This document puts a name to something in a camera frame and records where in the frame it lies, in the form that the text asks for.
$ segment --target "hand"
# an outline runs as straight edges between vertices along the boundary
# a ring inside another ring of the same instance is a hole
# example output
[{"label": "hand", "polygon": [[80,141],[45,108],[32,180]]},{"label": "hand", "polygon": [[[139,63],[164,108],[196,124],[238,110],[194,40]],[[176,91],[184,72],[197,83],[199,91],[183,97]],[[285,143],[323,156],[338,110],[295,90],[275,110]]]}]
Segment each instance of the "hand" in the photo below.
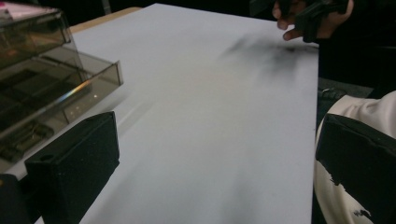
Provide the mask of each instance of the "hand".
[{"label": "hand", "polygon": [[[292,0],[290,5],[289,14],[286,17],[281,16],[281,11],[279,9],[279,2],[276,1],[273,8],[273,16],[277,19],[277,27],[281,30],[287,30],[289,25],[295,23],[295,18],[298,13],[303,11],[306,7],[305,1],[303,0]],[[330,38],[332,33],[337,29],[339,25],[344,23],[352,13],[353,0],[349,0],[346,8],[345,14],[340,14],[338,12],[332,12],[329,16],[324,17],[318,28],[317,38],[325,39]],[[283,34],[284,40],[291,40],[303,36],[303,31],[298,31],[291,29]]]}]

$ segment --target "white sleeve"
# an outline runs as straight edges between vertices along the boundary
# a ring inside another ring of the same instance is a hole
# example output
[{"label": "white sleeve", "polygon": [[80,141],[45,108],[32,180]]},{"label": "white sleeve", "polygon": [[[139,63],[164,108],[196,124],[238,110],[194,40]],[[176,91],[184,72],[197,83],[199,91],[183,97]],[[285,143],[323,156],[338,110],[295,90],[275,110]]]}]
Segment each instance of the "white sleeve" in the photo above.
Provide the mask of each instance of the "white sleeve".
[{"label": "white sleeve", "polygon": [[[380,100],[344,96],[328,113],[359,120],[396,138],[396,91]],[[342,185],[334,185],[330,174],[318,161],[315,164],[314,187],[327,223],[372,223],[367,217],[359,216],[361,210],[366,210],[345,191]]]}]

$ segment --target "white table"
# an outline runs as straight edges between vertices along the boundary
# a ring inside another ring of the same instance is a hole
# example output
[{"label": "white table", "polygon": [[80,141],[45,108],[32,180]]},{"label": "white table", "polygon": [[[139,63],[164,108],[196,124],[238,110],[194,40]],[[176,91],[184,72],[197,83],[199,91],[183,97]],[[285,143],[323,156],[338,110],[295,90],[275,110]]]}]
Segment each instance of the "white table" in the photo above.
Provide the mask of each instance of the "white table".
[{"label": "white table", "polygon": [[270,21],[153,5],[74,35],[120,60],[120,166],[81,223],[310,223],[317,50]]}]

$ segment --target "black object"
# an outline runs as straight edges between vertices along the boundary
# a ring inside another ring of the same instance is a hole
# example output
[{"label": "black object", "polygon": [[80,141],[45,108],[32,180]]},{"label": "black object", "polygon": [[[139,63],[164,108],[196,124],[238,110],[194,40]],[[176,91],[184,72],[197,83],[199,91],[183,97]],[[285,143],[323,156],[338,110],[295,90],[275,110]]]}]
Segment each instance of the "black object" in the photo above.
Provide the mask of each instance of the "black object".
[{"label": "black object", "polygon": [[396,140],[354,119],[328,114],[317,160],[374,223],[396,223]]},{"label": "black object", "polygon": [[84,119],[26,160],[20,183],[0,175],[12,184],[0,187],[0,223],[32,223],[39,215],[46,224],[79,223],[120,163],[116,127],[113,112]]}]

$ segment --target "person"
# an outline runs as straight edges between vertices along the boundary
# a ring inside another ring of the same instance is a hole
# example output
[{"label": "person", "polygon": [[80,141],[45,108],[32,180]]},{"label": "person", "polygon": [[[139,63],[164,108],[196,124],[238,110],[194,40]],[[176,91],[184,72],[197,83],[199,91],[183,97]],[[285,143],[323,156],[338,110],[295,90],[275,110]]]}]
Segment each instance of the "person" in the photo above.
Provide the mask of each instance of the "person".
[{"label": "person", "polygon": [[[279,3],[275,3],[273,15],[277,19],[277,27],[285,30],[284,40],[289,41],[303,35],[302,31],[289,28],[294,24],[295,16],[305,7],[304,1],[292,0],[289,14],[282,16]],[[322,19],[317,33],[317,42],[320,48],[322,44],[331,42],[342,46],[342,48],[347,48],[347,50],[353,50],[347,47],[347,44],[352,43],[351,41],[356,41],[357,43],[353,43],[354,46],[360,48],[388,47],[387,51],[384,50],[387,61],[375,62],[373,67],[377,72],[387,73],[389,77],[396,77],[394,66],[396,62],[396,57],[394,57],[396,56],[396,1],[349,0],[345,14],[333,12]],[[356,57],[356,53],[348,52],[347,55]],[[356,64],[353,64],[351,68],[359,70]],[[383,88],[376,95],[379,99],[363,99],[345,95],[337,101],[333,101],[327,113],[359,120],[396,139],[396,79],[389,77],[385,78],[386,81],[390,81],[387,84],[388,87]],[[365,211],[364,207],[351,197],[341,185],[335,186],[330,174],[318,161],[315,164],[314,189],[327,223],[372,223],[367,216],[357,214],[356,211]]]}]

